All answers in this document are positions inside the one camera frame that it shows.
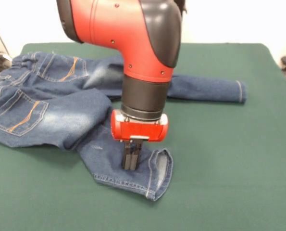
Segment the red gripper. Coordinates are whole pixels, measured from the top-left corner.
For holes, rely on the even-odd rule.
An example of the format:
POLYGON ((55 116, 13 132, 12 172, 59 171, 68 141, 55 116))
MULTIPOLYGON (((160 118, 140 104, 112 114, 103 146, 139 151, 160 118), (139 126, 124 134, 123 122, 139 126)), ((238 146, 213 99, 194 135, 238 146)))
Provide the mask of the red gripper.
POLYGON ((156 121, 139 121, 126 117, 121 110, 111 114, 111 133, 116 140, 124 142, 123 169, 136 170, 139 154, 144 141, 161 142, 168 132, 168 116, 162 114, 156 121))

